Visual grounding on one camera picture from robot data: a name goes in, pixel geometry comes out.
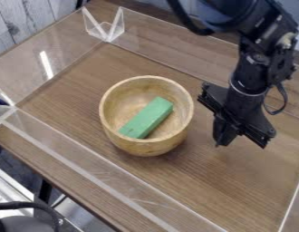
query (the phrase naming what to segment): clear acrylic enclosure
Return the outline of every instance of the clear acrylic enclosure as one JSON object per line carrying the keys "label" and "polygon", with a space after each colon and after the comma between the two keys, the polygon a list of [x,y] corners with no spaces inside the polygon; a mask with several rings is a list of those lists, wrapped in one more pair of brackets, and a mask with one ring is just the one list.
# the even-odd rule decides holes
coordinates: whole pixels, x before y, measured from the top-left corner
{"label": "clear acrylic enclosure", "polygon": [[[70,88],[68,81],[77,82],[80,87],[84,85],[82,82],[86,82],[85,88],[89,88],[89,85],[92,88],[100,85],[100,88],[108,88],[104,83],[108,77],[104,77],[105,79],[92,77],[96,73],[102,73],[100,69],[96,69],[92,73],[89,72],[90,79],[85,79],[80,72],[72,70],[72,67],[77,66],[85,69],[85,66],[93,65],[93,61],[100,60],[100,57],[106,57],[106,50],[109,49],[113,51],[112,56],[116,60],[124,61],[124,57],[120,57],[120,51],[128,51],[136,54],[137,60],[144,66],[146,65],[145,61],[152,66],[161,66],[156,71],[152,71],[156,74],[173,73],[173,71],[164,70],[162,66],[165,66],[168,69],[170,68],[169,70],[178,71],[181,76],[194,79],[193,83],[196,85],[201,83],[200,81],[208,81],[226,86],[228,77],[238,59],[237,45],[213,37],[198,37],[184,27],[169,24],[122,7],[117,10],[112,23],[106,22],[109,21],[108,14],[102,14],[100,9],[92,8],[92,10],[93,14],[85,8],[73,13],[0,57],[0,98],[9,103],[8,107],[0,106],[0,128],[9,128],[33,146],[46,152],[48,156],[62,162],[164,231],[226,231],[224,225],[228,227],[228,223],[222,222],[221,219],[218,221],[222,225],[214,222],[213,214],[216,212],[204,216],[193,203],[185,204],[181,199],[174,197],[174,193],[172,193],[173,195],[165,193],[161,186],[152,185],[144,177],[129,171],[125,165],[118,165],[113,159],[108,159],[106,154],[102,154],[102,149],[98,150],[94,149],[93,145],[90,146],[89,140],[77,138],[72,134],[73,131],[80,130],[81,126],[85,126],[85,121],[89,122],[90,119],[81,115],[81,110],[85,109],[78,106],[80,113],[77,114],[77,109],[72,108],[77,101],[72,100],[72,96],[74,96],[74,92],[81,93],[81,91],[76,87]],[[110,64],[104,62],[98,65],[108,67]],[[117,73],[133,74],[133,70],[128,65],[114,68],[118,70]],[[56,86],[62,86],[70,90],[68,92],[70,96],[61,95],[61,102],[54,102],[50,99],[50,96],[62,94],[54,92],[54,89],[58,89]],[[257,226],[264,227],[267,231],[273,229],[271,231],[279,230],[283,232],[299,231],[299,188],[296,189],[299,169],[292,170],[289,164],[299,160],[299,70],[293,80],[287,82],[287,89],[291,102],[285,114],[275,121],[281,131],[279,140],[272,141],[276,148],[271,147],[267,151],[257,150],[253,144],[240,138],[240,142],[244,142],[237,142],[233,148],[226,150],[230,153],[228,157],[224,151],[216,157],[204,158],[204,155],[200,154],[202,164],[198,165],[202,173],[197,175],[202,177],[201,183],[204,185],[209,185],[208,182],[216,184],[218,198],[213,198],[209,192],[202,192],[202,196],[193,196],[189,200],[196,202],[196,199],[201,198],[202,210],[210,204],[216,205],[216,208],[225,207],[226,211],[229,211],[225,220],[226,218],[233,220],[234,224],[257,224],[263,217],[257,213],[267,214],[269,211],[268,217],[275,218],[272,220],[277,221],[280,219],[280,227],[276,225],[277,222],[273,225],[268,218],[268,222],[264,222],[264,225],[260,223]],[[86,98],[85,96],[78,97],[78,101],[92,99],[88,93],[82,92],[82,95],[86,95]],[[37,105],[34,99],[38,99],[37,101],[45,100],[46,103],[52,102],[53,108],[56,108],[54,105],[58,105],[61,111],[66,112],[65,115],[78,118],[78,128],[72,125],[64,130],[58,126],[58,121],[54,122],[58,108],[53,111],[53,115],[38,117],[38,113],[33,113],[32,109],[36,108],[42,112],[46,106],[42,103]],[[269,93],[267,103],[273,108],[281,105],[277,92],[272,91]],[[68,105],[70,105],[72,111],[66,111]],[[201,114],[202,118],[205,115],[210,115],[209,112]],[[288,128],[284,128],[285,121],[289,123]],[[210,121],[205,120],[204,124],[208,125],[204,129],[209,131]],[[208,131],[196,134],[197,136],[205,135],[205,138],[210,140],[210,132]],[[291,144],[283,146],[283,140],[288,140]],[[188,145],[196,143],[197,141],[186,142]],[[213,144],[206,144],[204,141],[201,145],[202,154],[206,152],[210,154],[209,150]],[[279,150],[289,152],[293,159],[287,160],[284,165],[284,158],[277,155],[271,163],[273,171],[268,173],[264,161],[269,162],[272,155]],[[186,156],[194,154],[194,156],[198,156],[197,151],[192,149],[178,151],[177,154]],[[224,162],[222,166],[218,167],[218,176],[213,176],[210,170],[204,170],[205,167],[201,167],[205,163],[206,166],[214,166],[214,159],[221,159]],[[281,162],[285,169],[279,172],[277,167],[281,167]],[[226,183],[224,186],[224,175],[229,176],[234,184]],[[279,203],[273,199],[271,202],[271,194],[285,186],[288,189],[284,189],[283,193],[275,198]],[[233,196],[228,196],[224,189],[232,189]],[[241,206],[232,205],[232,198],[240,198]],[[244,203],[249,202],[252,205],[253,201],[258,202],[264,207],[244,208]],[[245,218],[232,218],[232,210],[241,212]]]}

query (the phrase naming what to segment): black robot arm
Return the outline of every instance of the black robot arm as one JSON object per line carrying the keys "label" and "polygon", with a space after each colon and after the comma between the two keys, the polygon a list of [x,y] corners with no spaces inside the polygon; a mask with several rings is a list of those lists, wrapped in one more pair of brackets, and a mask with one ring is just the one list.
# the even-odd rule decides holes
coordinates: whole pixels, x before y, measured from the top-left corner
{"label": "black robot arm", "polygon": [[[188,17],[182,8],[176,8],[177,0],[168,0],[168,3],[178,18]],[[198,0],[198,11],[206,26],[202,30],[229,32],[240,37],[240,61],[229,88],[205,83],[198,97],[214,113],[216,146],[226,146],[238,135],[245,135],[264,148],[276,130],[263,113],[263,104],[269,89],[277,86],[284,106],[277,111],[265,109],[275,115],[287,105],[288,95],[281,83],[295,72],[297,23],[273,0]],[[189,29],[193,23],[186,22]]]}

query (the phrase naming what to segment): green block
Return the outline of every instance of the green block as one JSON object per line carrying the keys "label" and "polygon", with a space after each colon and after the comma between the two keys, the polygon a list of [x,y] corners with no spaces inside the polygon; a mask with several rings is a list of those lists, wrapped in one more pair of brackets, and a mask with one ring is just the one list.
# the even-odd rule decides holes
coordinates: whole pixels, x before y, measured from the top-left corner
{"label": "green block", "polygon": [[156,97],[118,132],[133,139],[145,139],[173,111],[173,104]]}

